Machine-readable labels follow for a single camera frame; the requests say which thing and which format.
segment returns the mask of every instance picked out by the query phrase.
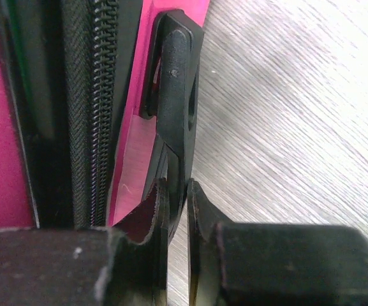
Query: zipper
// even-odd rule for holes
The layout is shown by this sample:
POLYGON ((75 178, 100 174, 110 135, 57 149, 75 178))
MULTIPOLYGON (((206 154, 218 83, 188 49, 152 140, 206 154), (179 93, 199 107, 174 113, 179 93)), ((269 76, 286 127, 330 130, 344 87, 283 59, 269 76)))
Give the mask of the zipper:
POLYGON ((118 9, 118 1, 110 0, 92 6, 91 226, 106 223, 118 9))

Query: dust speck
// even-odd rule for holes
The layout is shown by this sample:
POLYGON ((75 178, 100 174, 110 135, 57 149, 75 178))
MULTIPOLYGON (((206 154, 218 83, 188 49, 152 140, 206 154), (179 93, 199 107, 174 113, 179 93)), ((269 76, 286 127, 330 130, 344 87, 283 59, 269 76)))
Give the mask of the dust speck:
POLYGON ((296 270, 295 265, 292 262, 289 262, 286 266, 285 266, 287 271, 291 271, 294 272, 296 270))
POLYGON ((178 76, 178 70, 176 70, 176 69, 173 69, 173 70, 171 70, 171 75, 174 77, 174 78, 176 78, 177 76, 178 76))
POLYGON ((75 249, 75 251, 73 252, 73 258, 78 259, 79 255, 82 253, 82 248, 81 247, 77 247, 75 249))

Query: black plastic buckle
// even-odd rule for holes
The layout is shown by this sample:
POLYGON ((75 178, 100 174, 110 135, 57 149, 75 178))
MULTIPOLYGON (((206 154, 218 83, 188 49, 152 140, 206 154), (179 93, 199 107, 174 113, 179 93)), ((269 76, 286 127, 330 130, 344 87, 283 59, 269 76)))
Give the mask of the black plastic buckle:
POLYGON ((180 10, 162 13, 155 27, 142 117, 157 116, 157 140, 144 193, 154 179, 162 177, 166 158, 171 238, 191 178, 203 31, 180 10))
POLYGON ((345 226, 230 220, 188 185, 190 305, 368 306, 368 242, 345 226))

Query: gray background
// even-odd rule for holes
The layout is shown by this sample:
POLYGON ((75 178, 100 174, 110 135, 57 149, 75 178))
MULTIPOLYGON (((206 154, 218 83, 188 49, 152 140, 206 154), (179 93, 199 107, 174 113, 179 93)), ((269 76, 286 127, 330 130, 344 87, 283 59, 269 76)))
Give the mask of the gray background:
MULTIPOLYGON (((212 0, 193 176, 236 221, 368 237, 368 1, 212 0)), ((188 304, 186 214, 168 299, 188 304)))

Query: zipper teeth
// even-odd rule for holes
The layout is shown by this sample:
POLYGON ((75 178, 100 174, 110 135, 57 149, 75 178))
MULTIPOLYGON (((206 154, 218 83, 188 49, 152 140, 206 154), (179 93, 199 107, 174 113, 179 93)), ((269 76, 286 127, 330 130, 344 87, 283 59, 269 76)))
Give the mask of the zipper teeth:
POLYGON ((73 216, 75 226, 83 228, 90 225, 90 161, 86 159, 90 158, 92 8, 91 0, 66 0, 62 4, 73 216))
POLYGON ((104 226, 106 221, 118 8, 118 1, 93 4, 91 226, 104 226))

